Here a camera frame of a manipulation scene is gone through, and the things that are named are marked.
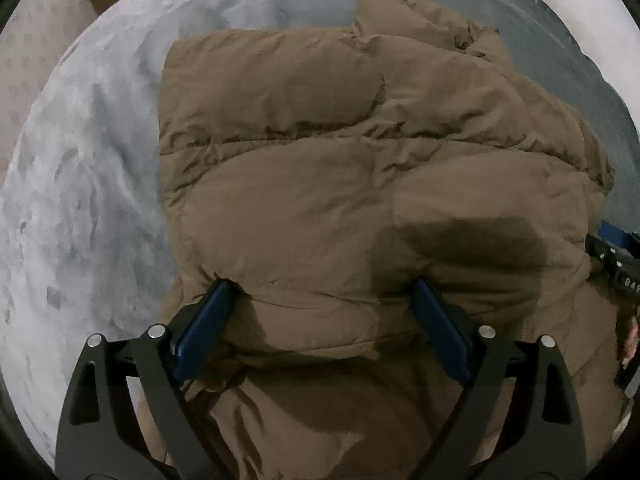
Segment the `person's right hand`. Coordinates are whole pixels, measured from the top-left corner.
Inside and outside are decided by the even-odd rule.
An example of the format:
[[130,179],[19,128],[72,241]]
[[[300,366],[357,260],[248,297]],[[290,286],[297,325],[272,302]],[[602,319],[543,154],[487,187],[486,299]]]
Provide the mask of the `person's right hand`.
[[626,368],[637,353],[639,321],[636,307],[623,307],[616,318],[617,359]]

